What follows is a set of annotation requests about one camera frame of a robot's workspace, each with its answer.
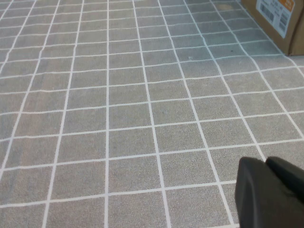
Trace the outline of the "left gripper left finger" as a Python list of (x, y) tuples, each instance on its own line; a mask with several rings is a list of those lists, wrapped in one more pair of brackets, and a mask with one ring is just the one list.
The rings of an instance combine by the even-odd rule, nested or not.
[(302, 203), (271, 171), (266, 161), (239, 160), (235, 203), (241, 228), (302, 228)]

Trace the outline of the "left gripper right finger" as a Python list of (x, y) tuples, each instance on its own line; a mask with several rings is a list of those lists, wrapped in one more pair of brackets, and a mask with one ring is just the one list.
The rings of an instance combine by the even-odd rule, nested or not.
[(266, 159), (266, 165), (278, 179), (303, 203), (304, 170), (275, 156)]

